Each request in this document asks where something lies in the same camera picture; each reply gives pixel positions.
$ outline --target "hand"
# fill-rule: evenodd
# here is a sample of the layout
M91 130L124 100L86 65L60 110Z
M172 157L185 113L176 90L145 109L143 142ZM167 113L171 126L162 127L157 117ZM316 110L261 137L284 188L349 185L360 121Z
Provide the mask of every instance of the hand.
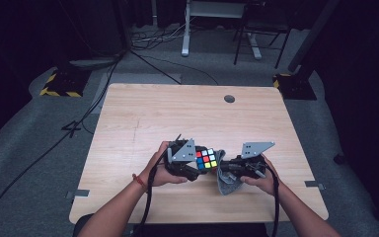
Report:
M147 185L147 180L149 178L150 170L159 160L159 157L162 156L163 152L168 148L169 141L163 141L160 145L159 149L155 154L153 154L152 158L147 163L146 168L140 173L140 179ZM155 175L155 180L153 182L153 187L163 186L165 184L181 184L185 183L188 179L186 177L179 177L171 175L166 169L164 165L164 161L160 161L158 165L158 171Z
M264 158L265 158L266 163L271 167L273 172L278 177L278 174L276 173L275 168L273 167L272 163L268 159L266 159L266 157ZM260 188L267 194L273 196L273 178L272 178L272 173L268 169L265 169L265 178L254 179L251 177L242 176L241 181L250 186L257 186L258 188Z

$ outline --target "circular hole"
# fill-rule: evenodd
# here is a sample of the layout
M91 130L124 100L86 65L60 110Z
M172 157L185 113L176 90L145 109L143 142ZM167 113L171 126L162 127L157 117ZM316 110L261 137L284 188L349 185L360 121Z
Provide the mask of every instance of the circular hole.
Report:
M233 102L235 102L235 98L231 95L227 95L224 97L224 101L227 103L233 103Z

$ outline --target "gray floor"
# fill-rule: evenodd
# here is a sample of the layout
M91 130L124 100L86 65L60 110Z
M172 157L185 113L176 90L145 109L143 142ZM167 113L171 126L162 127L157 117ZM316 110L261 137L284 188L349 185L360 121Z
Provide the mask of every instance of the gray floor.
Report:
M272 75L288 72L286 67L307 32L292 33L278 69L273 68L277 51L265 49L262 50L264 59L254 60L250 50L242 48L238 64L233 65L236 44L231 41L232 36L231 31L196 32L191 36L189 57L181 57L182 39L136 52L202 70L219 85L268 87L272 86ZM202 72L147 60L166 73L181 75L183 84L215 85ZM82 117L91 106L107 69L92 73L83 98L39 96L51 71L49 68L31 84L34 98L0 130L0 193L62 137L64 131L60 129L64 125ZM130 53L114 72L159 73ZM379 222L372 216L368 193L347 165L333 162L333 157L341 152L338 135L318 75L313 74L310 82L317 101L285 101L285 105L316 180L326 187L322 196L330 214L328 221L343 236L379 236ZM98 114L91 114L84 124L94 130L98 118ZM73 138L64 139L3 196L0 236L71 236L73 224L68 219L71 200L65 195L77 188L92 137L82 129ZM272 224L267 227L270 233ZM280 223L278 236L295 236L292 225Z

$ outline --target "chair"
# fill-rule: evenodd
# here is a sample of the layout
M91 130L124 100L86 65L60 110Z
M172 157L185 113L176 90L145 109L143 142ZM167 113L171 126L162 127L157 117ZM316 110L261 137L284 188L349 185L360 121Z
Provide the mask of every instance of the chair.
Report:
M238 47L236 49L235 61L233 64L236 65L238 60L243 33L251 33L275 36L266 47L258 45L250 45L250 47L279 49L280 53L274 67L277 68L290 32L291 28L288 24L288 18L282 8L278 7L272 1L249 1L244 7L241 26L233 36L233 40L235 40L236 36L239 34ZM280 34L285 34L282 47L271 47Z

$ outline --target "dark curtain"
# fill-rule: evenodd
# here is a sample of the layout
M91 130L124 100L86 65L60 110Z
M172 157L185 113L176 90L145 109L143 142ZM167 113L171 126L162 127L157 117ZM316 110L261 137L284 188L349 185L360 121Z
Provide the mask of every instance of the dark curtain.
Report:
M186 21L186 0L156 0L158 27L166 28L173 23Z
M145 25L153 25L152 1L151 0L130 0L130 21L136 27L141 28Z

